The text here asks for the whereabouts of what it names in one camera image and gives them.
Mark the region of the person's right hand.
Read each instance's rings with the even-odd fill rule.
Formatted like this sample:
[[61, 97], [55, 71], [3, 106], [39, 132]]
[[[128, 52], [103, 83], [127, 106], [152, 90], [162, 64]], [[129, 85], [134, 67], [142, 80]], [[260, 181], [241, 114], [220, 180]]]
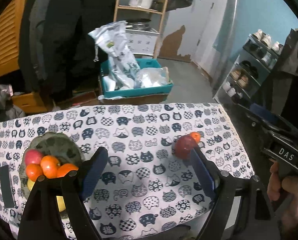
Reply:
[[281, 222], [285, 229], [295, 228], [298, 224], [298, 177], [287, 176], [280, 180], [278, 176], [279, 164], [273, 161], [270, 167], [270, 179], [267, 188], [267, 194], [271, 201], [278, 201], [281, 196], [281, 189], [291, 194], [292, 199], [284, 211]]

